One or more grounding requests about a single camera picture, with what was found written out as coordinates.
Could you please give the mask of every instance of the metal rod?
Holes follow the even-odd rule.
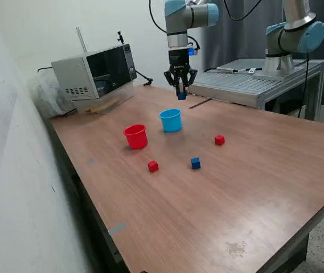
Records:
[[[79,27],[76,27],[76,30],[77,30],[78,38],[80,39],[81,45],[83,47],[83,51],[84,51],[84,53],[87,53],[87,48],[86,48],[86,45],[84,43],[81,30],[80,30]]]

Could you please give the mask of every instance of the metal table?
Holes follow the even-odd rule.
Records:
[[[243,69],[261,68],[265,60],[238,59],[222,67]],[[286,81],[262,80],[247,73],[223,73],[209,71],[197,75],[195,83],[188,92],[198,96],[233,102],[258,109],[265,109],[265,104],[305,82],[306,62],[295,60],[297,67],[292,77]],[[324,84],[324,60],[311,60],[306,93],[305,118],[317,120],[320,115]]]

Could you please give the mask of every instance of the white wall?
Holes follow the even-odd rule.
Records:
[[[152,0],[153,14],[165,28],[164,0]],[[150,19],[147,0],[0,0],[0,30],[27,81],[40,67],[82,53],[76,33],[81,28],[88,51],[118,44],[121,31],[137,70],[170,88],[163,72],[169,68],[167,38]],[[202,45],[200,30],[189,31]],[[201,71],[202,52],[191,58]],[[138,76],[136,84],[145,83]]]
[[[0,273],[3,272],[80,273],[91,269],[47,132],[0,36]]]

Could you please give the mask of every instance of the table leg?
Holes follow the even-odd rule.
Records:
[[[281,265],[274,273],[289,273],[296,269],[302,262],[306,260],[307,248],[309,245],[309,235],[295,248],[289,255],[288,260]]]
[[[324,72],[311,78],[307,83],[305,119],[317,121],[320,117]]]

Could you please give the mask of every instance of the gray tape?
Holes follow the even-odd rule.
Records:
[[[126,223],[120,223],[119,225],[113,227],[112,229],[109,230],[109,234],[111,236],[114,236],[116,233],[118,233],[119,231],[123,230],[124,228],[126,228]]]

